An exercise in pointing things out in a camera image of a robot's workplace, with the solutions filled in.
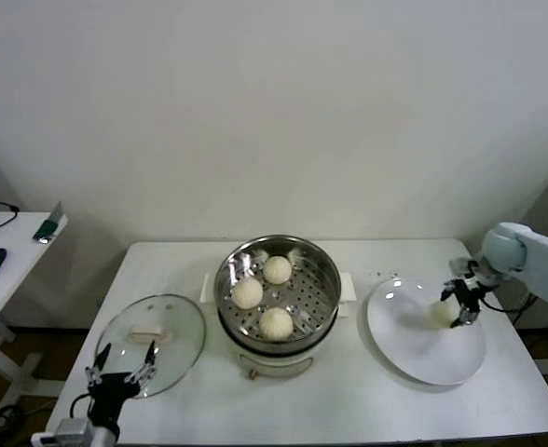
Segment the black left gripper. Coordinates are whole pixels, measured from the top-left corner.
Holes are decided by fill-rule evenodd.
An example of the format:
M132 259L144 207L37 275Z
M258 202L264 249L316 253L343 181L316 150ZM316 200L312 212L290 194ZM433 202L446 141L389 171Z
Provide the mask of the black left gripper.
M116 427L125 401L137 396L141 386L145 386L156 374L155 341L148 347L143 364L131 373L102 374L110 350L111 344L108 343L96 355L92 366L85 368L92 399L89 419L95 427Z

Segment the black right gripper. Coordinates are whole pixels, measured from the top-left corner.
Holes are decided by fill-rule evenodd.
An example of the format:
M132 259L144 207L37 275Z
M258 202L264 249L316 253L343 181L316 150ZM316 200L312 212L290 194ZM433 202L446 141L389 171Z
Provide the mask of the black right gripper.
M460 308L457 317L451 322L449 328L470 326L477 320L477 311L480 310L480 301L483 292L477 288L470 288L463 279L450 279L444 284L440 295L440 301L445 302L452 295L457 296Z

